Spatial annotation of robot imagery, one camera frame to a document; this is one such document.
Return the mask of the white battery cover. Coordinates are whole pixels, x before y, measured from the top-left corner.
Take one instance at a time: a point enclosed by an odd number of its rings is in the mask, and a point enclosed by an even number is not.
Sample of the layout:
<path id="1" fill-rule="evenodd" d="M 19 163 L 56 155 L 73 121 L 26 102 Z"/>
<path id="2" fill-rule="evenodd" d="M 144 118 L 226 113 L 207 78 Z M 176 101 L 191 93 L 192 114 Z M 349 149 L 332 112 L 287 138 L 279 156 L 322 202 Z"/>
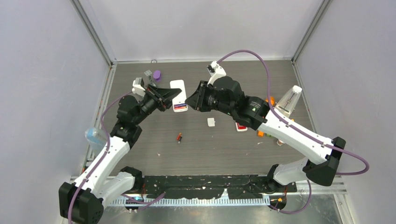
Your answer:
<path id="1" fill-rule="evenodd" d="M 214 118 L 207 118 L 207 125 L 209 127 L 215 127 L 215 119 Z"/>

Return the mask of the red and white remote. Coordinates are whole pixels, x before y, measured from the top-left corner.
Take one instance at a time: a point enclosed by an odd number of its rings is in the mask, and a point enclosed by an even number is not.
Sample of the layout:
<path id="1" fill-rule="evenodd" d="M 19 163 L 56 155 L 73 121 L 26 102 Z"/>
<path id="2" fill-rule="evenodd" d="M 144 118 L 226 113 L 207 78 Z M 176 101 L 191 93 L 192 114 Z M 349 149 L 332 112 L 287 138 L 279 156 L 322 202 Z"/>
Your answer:
<path id="1" fill-rule="evenodd" d="M 245 132 L 248 130 L 248 128 L 246 126 L 242 126 L 237 122 L 235 123 L 235 125 L 236 125 L 236 131 L 238 131 L 238 132 Z"/>

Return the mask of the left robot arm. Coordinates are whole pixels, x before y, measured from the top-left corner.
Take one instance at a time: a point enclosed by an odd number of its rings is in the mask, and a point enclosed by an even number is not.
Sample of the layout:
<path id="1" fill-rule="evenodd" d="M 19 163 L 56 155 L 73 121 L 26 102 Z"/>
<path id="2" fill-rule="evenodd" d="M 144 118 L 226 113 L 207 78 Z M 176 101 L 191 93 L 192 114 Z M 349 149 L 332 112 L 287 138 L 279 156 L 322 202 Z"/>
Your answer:
<path id="1" fill-rule="evenodd" d="M 73 183 L 64 182 L 58 191 L 60 215 L 70 224 L 96 224 L 105 208 L 126 191 L 142 190 L 141 171 L 123 168 L 108 180 L 115 165 L 132 149 L 142 129 L 139 124 L 155 110 L 166 111 L 182 92 L 179 88 L 158 88 L 152 85 L 134 87 L 115 100 L 117 122 L 112 131 L 105 131 L 106 143 L 92 164 Z"/>

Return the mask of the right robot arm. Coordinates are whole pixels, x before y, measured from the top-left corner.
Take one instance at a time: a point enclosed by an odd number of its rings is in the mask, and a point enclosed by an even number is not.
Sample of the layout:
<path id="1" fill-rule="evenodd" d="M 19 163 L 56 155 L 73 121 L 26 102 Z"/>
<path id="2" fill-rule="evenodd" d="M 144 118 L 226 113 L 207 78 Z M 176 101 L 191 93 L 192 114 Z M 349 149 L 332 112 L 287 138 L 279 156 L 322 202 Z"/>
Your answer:
<path id="1" fill-rule="evenodd" d="M 326 138 L 304 128 L 270 108 L 265 100 L 246 96 L 239 82 L 230 77 L 221 77 L 213 84 L 201 81 L 185 102 L 196 111 L 216 110 L 227 114 L 240 125 L 268 133 L 304 155 L 298 161 L 271 167 L 266 179 L 271 191 L 303 180 L 321 186 L 332 185 L 342 153 L 331 147 L 334 142 L 344 147 L 346 142 L 342 138 Z"/>

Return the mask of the purple plastic cup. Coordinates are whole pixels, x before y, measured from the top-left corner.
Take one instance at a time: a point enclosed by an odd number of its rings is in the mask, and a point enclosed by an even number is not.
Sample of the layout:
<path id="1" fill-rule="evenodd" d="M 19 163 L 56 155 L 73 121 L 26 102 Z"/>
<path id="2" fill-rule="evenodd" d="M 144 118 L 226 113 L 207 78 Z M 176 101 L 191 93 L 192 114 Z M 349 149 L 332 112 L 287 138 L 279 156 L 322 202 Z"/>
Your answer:
<path id="1" fill-rule="evenodd" d="M 153 79 L 154 79 L 156 82 L 159 82 L 159 81 L 161 80 L 161 78 L 162 78 L 162 73 L 161 73 L 161 71 L 160 71 L 160 70 L 155 70 L 155 71 L 153 72 Z"/>

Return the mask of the blue plastic bottle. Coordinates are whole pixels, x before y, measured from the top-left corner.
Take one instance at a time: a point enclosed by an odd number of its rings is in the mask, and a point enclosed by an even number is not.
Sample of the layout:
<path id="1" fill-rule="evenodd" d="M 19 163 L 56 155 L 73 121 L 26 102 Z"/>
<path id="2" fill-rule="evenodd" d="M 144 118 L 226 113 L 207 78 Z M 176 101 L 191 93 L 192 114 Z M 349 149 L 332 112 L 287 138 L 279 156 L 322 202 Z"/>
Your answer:
<path id="1" fill-rule="evenodd" d="M 107 143 L 105 131 L 95 127 L 88 128 L 85 131 L 85 138 L 89 143 L 90 149 L 96 156 L 102 151 Z"/>

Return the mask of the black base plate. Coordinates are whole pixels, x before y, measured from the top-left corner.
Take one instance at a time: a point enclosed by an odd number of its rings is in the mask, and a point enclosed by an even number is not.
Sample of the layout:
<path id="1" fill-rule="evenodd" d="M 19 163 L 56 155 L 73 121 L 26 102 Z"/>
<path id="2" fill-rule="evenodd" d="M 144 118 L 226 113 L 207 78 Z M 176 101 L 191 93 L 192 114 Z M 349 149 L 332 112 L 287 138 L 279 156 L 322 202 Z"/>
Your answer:
<path id="1" fill-rule="evenodd" d="M 264 194 L 295 193 L 296 184 L 276 184 L 265 175 L 147 175 L 142 192 L 166 199 L 218 199 L 224 192 L 230 199 L 257 199 Z"/>

